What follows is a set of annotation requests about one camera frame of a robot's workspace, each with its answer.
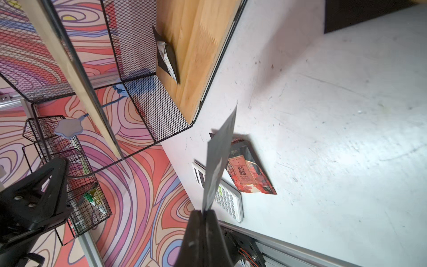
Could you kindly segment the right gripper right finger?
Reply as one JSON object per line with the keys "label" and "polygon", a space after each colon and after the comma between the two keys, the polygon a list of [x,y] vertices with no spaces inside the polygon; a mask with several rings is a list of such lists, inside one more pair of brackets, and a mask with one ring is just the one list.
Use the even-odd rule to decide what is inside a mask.
{"label": "right gripper right finger", "polygon": [[233,267],[224,234],[213,210],[206,212],[206,266]]}

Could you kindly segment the red tea bag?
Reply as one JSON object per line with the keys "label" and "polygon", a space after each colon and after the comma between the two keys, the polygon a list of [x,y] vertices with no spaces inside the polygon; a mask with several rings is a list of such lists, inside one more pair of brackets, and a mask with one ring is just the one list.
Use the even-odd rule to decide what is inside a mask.
{"label": "red tea bag", "polygon": [[226,171],[240,192],[277,194],[248,140],[233,138]]}
{"label": "red tea bag", "polygon": [[214,134],[207,144],[205,186],[203,190],[202,212],[208,212],[214,202],[223,172],[228,164],[228,156],[234,134],[237,107]]}

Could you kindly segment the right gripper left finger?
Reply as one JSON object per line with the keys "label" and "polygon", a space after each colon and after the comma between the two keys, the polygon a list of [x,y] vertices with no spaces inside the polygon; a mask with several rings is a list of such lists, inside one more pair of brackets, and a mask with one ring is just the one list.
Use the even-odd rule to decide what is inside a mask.
{"label": "right gripper left finger", "polygon": [[202,233],[203,230],[205,230],[205,224],[203,222],[203,213],[200,210],[192,211],[182,240],[178,257],[174,264],[175,267],[205,266],[205,235]]}

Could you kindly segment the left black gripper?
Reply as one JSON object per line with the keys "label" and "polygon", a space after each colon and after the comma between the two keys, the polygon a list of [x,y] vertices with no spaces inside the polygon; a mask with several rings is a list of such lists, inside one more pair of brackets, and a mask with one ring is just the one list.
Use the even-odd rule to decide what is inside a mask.
{"label": "left black gripper", "polygon": [[[67,159],[52,159],[1,191],[1,231],[49,230],[64,224],[72,212],[67,196],[68,167]],[[41,235],[4,245],[1,266],[25,267],[30,261],[43,266],[45,257],[31,252]]]}

